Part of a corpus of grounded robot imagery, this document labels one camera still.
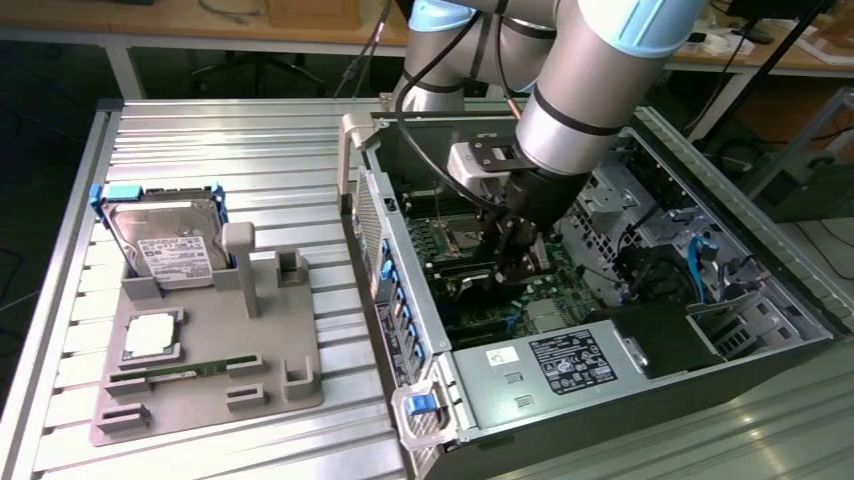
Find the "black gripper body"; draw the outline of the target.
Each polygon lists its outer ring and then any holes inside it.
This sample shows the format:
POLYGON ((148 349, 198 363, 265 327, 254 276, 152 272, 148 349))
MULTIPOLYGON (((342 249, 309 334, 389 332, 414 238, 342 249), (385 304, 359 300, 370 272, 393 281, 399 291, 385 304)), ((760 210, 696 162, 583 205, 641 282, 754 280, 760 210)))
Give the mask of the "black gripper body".
POLYGON ((517 170, 505 186, 509 213, 501 220, 506 229, 522 220, 539 232, 555 225, 575 202, 591 173, 559 175, 545 169, 517 170))

